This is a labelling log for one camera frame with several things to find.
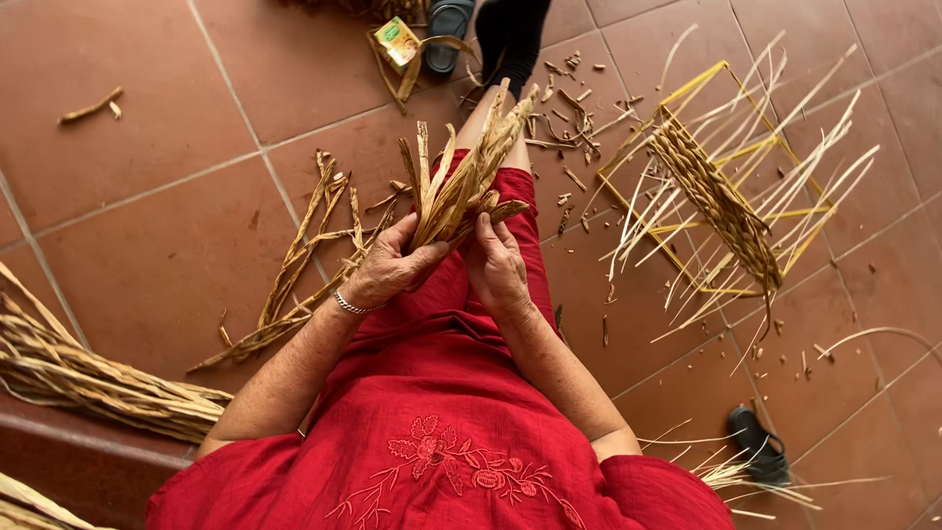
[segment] embroidered flower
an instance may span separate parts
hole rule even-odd
[[[459,470],[459,463],[464,461],[473,471],[471,472],[471,484],[475,488],[484,488],[492,490],[503,490],[498,498],[507,499],[511,506],[514,503],[522,503],[524,497],[536,497],[537,492],[541,491],[545,500],[549,503],[556,502],[562,509],[562,514],[576,528],[585,528],[585,523],[579,517],[578,512],[565,499],[560,498],[552,489],[546,485],[546,480],[553,478],[553,475],[547,471],[547,466],[541,466],[530,470],[533,464],[524,466],[523,460],[516,457],[508,458],[504,453],[491,451],[490,449],[471,448],[471,439],[466,439],[458,451],[452,451],[455,443],[458,441],[458,434],[451,425],[446,427],[442,434],[435,436],[435,428],[438,425],[438,415],[432,414],[425,419],[415,418],[409,429],[409,434],[413,439],[391,439],[388,442],[389,452],[393,456],[405,458],[405,462],[392,468],[373,473],[370,478],[381,476],[382,479],[364,489],[354,491],[347,496],[339,505],[330,511],[324,517],[330,517],[334,513],[339,519],[345,511],[353,515],[353,504],[350,501],[358,495],[364,495],[363,502],[371,500],[366,512],[359,519],[353,522],[354,526],[365,528],[365,523],[370,519],[376,519],[377,528],[380,525],[380,514],[391,513],[388,509],[380,507],[386,482],[389,482],[386,491],[391,491],[396,485],[399,476],[399,469],[412,465],[412,476],[415,481],[425,473],[429,466],[442,464],[445,469],[445,475],[448,483],[459,497],[463,494],[464,482]]]

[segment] small box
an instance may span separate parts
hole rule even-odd
[[[376,30],[373,38],[379,43],[382,55],[399,75],[405,73],[406,65],[418,54],[421,44],[415,33],[399,17],[393,17]]]

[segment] dark sandal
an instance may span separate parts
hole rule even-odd
[[[785,444],[762,426],[752,410],[745,406],[734,409],[729,413],[727,427],[730,435],[738,433],[733,438],[745,450],[742,459],[750,461],[747,469],[756,482],[784,486],[790,481]],[[773,441],[780,449],[772,446]]]
[[[467,33],[474,0],[438,0],[429,7],[429,37],[454,35],[459,39]],[[427,44],[423,54],[426,66],[439,74],[450,74],[458,64],[458,50],[444,44]]]

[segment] wrinkled hand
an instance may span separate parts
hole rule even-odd
[[[475,238],[464,256],[468,283],[495,320],[523,313],[531,305],[527,289],[527,265],[517,240],[501,222],[491,226],[491,216],[481,213]]]
[[[373,243],[363,265],[340,287],[340,295],[361,309],[385,304],[438,265],[448,254],[448,243],[437,241],[415,249],[404,257],[409,239],[418,227],[411,213],[383,230]]]

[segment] black sock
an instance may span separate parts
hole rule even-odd
[[[500,68],[488,86],[500,85],[501,80],[507,77],[511,81],[508,90],[519,101],[520,93],[533,74],[533,67],[540,55],[543,22],[549,9],[549,0],[515,0],[513,4],[510,1],[485,2],[480,7],[475,28],[483,55],[484,80],[496,68],[501,51],[506,50]]]

